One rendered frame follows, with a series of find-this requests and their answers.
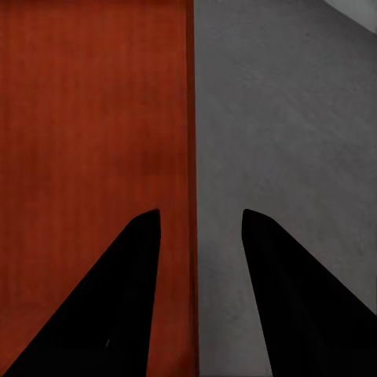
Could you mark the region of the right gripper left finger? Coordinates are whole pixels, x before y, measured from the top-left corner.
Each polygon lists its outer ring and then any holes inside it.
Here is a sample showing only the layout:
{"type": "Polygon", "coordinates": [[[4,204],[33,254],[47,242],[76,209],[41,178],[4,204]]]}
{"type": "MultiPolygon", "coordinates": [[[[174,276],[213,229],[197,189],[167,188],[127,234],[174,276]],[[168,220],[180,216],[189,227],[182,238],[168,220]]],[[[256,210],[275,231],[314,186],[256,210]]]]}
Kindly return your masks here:
{"type": "Polygon", "coordinates": [[[2,377],[146,377],[160,239],[133,218],[2,377]]]}

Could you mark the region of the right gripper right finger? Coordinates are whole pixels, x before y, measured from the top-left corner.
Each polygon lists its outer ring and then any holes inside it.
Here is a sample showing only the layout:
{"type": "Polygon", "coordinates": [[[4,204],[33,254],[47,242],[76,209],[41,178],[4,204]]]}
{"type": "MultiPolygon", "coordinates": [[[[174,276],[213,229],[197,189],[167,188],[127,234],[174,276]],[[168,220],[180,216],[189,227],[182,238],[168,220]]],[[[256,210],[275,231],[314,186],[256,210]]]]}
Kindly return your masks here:
{"type": "Polygon", "coordinates": [[[377,377],[377,316],[271,217],[241,237],[273,377],[377,377]]]}

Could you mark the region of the storage box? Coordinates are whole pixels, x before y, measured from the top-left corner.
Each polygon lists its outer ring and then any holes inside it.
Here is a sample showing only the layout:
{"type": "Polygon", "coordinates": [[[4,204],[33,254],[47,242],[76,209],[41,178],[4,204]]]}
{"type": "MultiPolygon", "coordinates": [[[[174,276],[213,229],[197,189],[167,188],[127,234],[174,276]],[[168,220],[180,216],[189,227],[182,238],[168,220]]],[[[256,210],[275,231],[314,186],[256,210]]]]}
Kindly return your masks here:
{"type": "Polygon", "coordinates": [[[199,377],[194,0],[0,0],[0,377],[155,209],[146,377],[199,377]]]}

